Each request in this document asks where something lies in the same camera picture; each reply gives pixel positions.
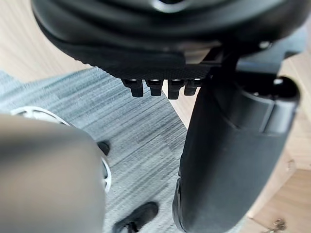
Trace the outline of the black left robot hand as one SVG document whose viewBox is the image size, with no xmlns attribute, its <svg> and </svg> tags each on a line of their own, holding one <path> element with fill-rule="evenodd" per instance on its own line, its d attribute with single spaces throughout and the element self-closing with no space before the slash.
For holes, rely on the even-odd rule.
<svg viewBox="0 0 311 233">
<path fill-rule="evenodd" d="M 303 51 L 308 0 L 34 0 L 62 52 L 168 98 L 196 96 L 173 200 L 186 233 L 227 233 L 267 184 L 300 102 L 278 75 Z"/>
</svg>

